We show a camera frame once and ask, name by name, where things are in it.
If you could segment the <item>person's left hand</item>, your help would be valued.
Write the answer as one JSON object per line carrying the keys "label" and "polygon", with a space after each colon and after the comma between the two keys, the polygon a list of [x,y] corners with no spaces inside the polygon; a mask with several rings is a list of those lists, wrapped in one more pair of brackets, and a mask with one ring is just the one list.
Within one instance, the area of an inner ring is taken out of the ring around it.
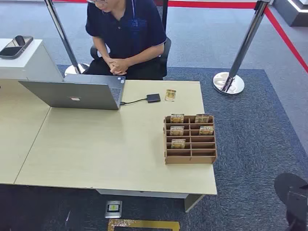
{"label": "person's left hand", "polygon": [[121,71],[121,73],[119,76],[125,75],[129,67],[128,62],[126,59],[113,59],[113,60],[116,61],[116,65]]}

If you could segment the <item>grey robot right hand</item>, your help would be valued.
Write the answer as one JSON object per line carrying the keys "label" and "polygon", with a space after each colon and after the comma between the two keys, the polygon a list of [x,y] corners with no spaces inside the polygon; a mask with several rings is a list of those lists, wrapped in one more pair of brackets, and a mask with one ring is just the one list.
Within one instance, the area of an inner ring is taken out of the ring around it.
{"label": "grey robot right hand", "polygon": [[308,214],[308,185],[290,186],[287,196],[287,231],[306,231]]}

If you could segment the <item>person's right hand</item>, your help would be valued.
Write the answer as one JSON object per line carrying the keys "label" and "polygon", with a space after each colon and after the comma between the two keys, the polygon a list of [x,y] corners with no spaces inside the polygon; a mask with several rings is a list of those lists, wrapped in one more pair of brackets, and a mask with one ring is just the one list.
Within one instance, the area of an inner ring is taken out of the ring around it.
{"label": "person's right hand", "polygon": [[110,72],[112,75],[119,75],[121,73],[121,71],[116,65],[116,61],[114,61],[113,59],[107,57],[106,58],[106,63],[109,67]]}

